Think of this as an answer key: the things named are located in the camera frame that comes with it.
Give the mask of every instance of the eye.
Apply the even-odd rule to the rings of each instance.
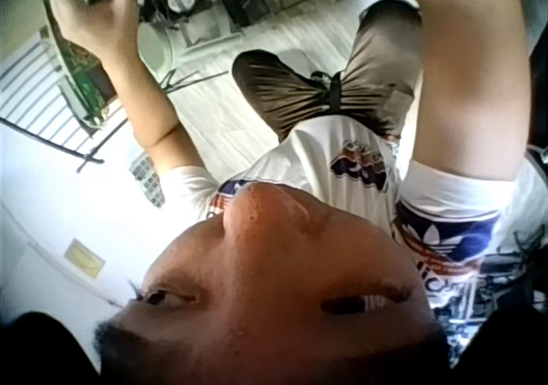
[[[321,304],[321,310],[331,315],[354,315],[383,308],[389,300],[382,295],[354,295],[328,299]]]
[[[151,291],[144,298],[144,301],[148,305],[166,308],[176,308],[182,305],[193,304],[197,302],[197,300],[198,299],[193,295],[175,295],[164,290]]]

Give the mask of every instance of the raised arm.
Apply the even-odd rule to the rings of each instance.
[[[139,57],[135,0],[86,6],[79,0],[51,0],[63,37],[101,60],[126,110],[134,136],[156,170],[204,167],[173,104]]]
[[[450,174],[512,181],[530,121],[520,0],[417,0],[425,81],[414,160]]]

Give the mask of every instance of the man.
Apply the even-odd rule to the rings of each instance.
[[[182,223],[197,222],[99,330],[105,380],[447,375],[430,307],[477,272],[511,197],[530,79],[519,0],[417,1],[423,26],[404,3],[365,13],[330,90],[268,53],[239,57],[235,79],[281,144],[219,187],[139,59],[135,0],[52,0],[63,35],[103,62],[168,204]],[[393,146],[421,71],[421,40],[417,140],[400,184]]]

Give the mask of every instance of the hand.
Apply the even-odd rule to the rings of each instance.
[[[51,9],[63,37],[102,63],[139,58],[136,0],[108,0],[92,6],[80,0],[51,0]]]

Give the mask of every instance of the t-shirt sleeve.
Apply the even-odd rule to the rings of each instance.
[[[396,203],[395,237],[410,249],[432,307],[446,305],[475,277],[512,181],[451,175],[411,162]]]
[[[165,197],[164,213],[174,227],[184,229],[206,219],[219,184],[207,169],[180,167],[160,176]]]

